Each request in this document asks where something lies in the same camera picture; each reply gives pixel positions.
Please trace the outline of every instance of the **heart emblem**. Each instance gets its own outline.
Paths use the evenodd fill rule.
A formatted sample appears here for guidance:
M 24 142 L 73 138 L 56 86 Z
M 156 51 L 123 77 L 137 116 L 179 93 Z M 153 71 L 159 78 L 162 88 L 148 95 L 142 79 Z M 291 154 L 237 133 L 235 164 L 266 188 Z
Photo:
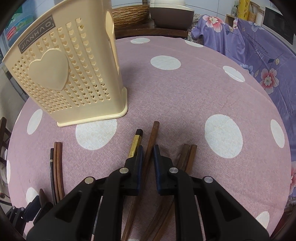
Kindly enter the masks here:
M 67 56 L 58 49 L 47 50 L 41 59 L 29 65 L 29 76 L 41 86 L 61 91 L 68 80 L 69 63 Z

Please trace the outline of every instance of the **pink flower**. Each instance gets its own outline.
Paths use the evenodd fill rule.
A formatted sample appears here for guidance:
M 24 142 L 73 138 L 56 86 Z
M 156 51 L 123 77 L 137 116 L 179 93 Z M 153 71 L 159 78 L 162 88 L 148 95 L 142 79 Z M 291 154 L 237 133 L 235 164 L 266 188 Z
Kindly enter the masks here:
M 221 24 L 224 24 L 224 21 L 218 17 L 213 17 L 213 16 L 208 16 L 208 15 L 204 15 L 202 17 L 203 20 L 206 21 L 206 25 L 209 27 L 209 28 L 214 28 L 214 30 L 217 32 L 217 33 L 220 33 L 222 31 L 222 25 Z
M 292 194 L 294 187 L 296 187 L 296 161 L 292 162 L 292 169 L 291 169 L 291 184 L 290 184 L 290 193 Z
M 274 87 L 277 87 L 279 85 L 279 79 L 276 78 L 277 71 L 272 68 L 270 71 L 267 69 L 262 69 L 261 72 L 261 79 L 262 81 L 260 82 L 261 86 L 267 94 L 271 94 L 274 91 Z
M 233 26 L 232 26 L 234 29 L 238 29 L 238 26 L 237 26 L 237 19 L 235 19 L 233 21 Z

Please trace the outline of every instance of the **metal screw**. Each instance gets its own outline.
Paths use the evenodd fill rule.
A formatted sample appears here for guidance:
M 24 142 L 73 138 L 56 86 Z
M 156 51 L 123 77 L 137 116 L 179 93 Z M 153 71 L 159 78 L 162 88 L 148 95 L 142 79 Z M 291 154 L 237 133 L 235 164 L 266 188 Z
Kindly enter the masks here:
M 128 173 L 128 168 L 126 168 L 126 167 L 122 167 L 122 168 L 119 169 L 119 172 L 120 172 L 121 174 L 126 174 L 126 173 Z
M 207 176 L 207 177 L 205 177 L 205 182 L 206 182 L 206 183 L 212 183 L 212 182 L 213 182 L 213 178 Z
M 176 168 L 176 167 L 171 167 L 170 169 L 169 169 L 169 172 L 170 173 L 177 173 L 179 170 L 178 170 L 178 168 Z
M 92 177 L 87 177 L 84 181 L 86 184 L 91 184 L 94 182 L 94 179 Z

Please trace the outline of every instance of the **pink polka dot tablecloth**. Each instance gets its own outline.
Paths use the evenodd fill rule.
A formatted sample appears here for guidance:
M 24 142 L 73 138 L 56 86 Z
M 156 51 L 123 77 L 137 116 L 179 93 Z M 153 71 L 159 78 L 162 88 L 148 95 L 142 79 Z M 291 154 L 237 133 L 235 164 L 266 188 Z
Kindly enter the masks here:
M 138 128 L 146 149 L 153 122 L 159 121 L 161 153 L 175 162 L 184 143 L 196 144 L 191 176 L 214 177 L 271 234 L 289 195 L 291 156 L 283 122 L 265 90 L 234 61 L 196 43 L 134 37 L 116 44 L 127 114 L 60 128 L 29 99 L 9 144 L 12 204 L 25 207 L 40 188 L 52 199 L 49 153 L 55 141 L 63 142 L 67 194 L 87 176 L 103 178 L 122 167 Z M 160 199 L 151 167 L 131 239 L 141 238 Z M 130 204 L 127 198 L 122 228 Z M 174 239 L 173 219 L 162 240 Z

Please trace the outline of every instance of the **gray rectangular label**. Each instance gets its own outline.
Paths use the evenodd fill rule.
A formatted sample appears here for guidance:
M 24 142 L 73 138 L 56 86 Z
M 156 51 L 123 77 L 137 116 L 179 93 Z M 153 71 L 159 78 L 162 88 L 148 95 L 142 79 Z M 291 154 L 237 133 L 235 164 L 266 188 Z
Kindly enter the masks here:
M 23 40 L 19 43 L 18 47 L 20 52 L 23 53 L 32 43 L 34 43 L 40 36 L 48 32 L 55 27 L 52 15 L 40 23 L 36 28 L 34 28 Z

